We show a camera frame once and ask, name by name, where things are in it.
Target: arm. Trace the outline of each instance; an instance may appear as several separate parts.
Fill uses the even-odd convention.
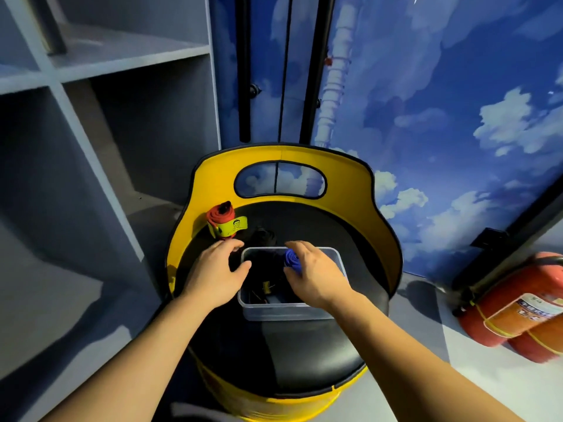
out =
[[[228,240],[203,251],[181,296],[42,422],[150,422],[194,332],[247,276],[250,262],[229,269],[229,254],[242,245]]]
[[[302,277],[285,268],[293,291],[337,321],[383,391],[398,422],[523,422],[351,289],[338,267],[311,243],[286,244]]]

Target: clear plastic box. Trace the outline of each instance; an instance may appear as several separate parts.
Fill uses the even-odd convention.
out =
[[[325,255],[331,258],[342,274],[346,277],[346,270],[342,264],[342,258],[338,250],[332,247],[319,247]],[[287,247],[249,247],[244,249],[240,261],[244,262],[252,252],[271,251],[283,255]],[[244,318],[249,321],[287,321],[287,320],[308,320],[308,319],[331,319],[332,316],[319,308],[313,308],[306,303],[263,303],[250,304],[248,291],[244,285],[238,292],[238,301],[243,308]]]

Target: hand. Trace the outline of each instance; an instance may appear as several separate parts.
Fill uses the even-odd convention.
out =
[[[285,276],[295,294],[307,305],[325,311],[338,298],[352,291],[350,284],[331,258],[307,241],[288,241],[301,262],[302,275],[284,268]]]
[[[241,240],[217,241],[201,252],[187,277],[183,297],[195,297],[209,312],[226,304],[239,291],[252,262],[245,261],[235,272],[229,268],[229,255],[241,248]]]

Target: yellow chair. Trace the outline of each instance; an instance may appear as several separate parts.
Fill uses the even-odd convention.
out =
[[[264,162],[309,166],[324,176],[324,192],[245,197],[239,173]],[[284,240],[336,248],[351,286],[388,311],[403,268],[397,237],[376,207],[374,175],[363,161],[324,148],[293,144],[244,146],[212,154],[194,168],[188,202],[166,258],[168,287],[177,295],[189,268],[213,238],[205,214],[231,201],[249,230],[264,227]],[[201,376],[220,404],[249,421],[305,421],[325,410],[365,371],[332,319],[249,322],[236,300],[217,308],[190,343]]]

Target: blue sky wall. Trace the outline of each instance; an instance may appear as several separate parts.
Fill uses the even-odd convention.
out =
[[[317,1],[293,4],[285,142],[299,139]],[[252,79],[263,90],[252,140],[272,142],[288,0],[252,2]],[[231,147],[240,144],[233,1],[212,0],[212,13]],[[562,30],[563,0],[337,0],[313,142],[376,172],[406,271],[450,281],[478,254],[469,243],[483,228],[508,226],[563,173]]]

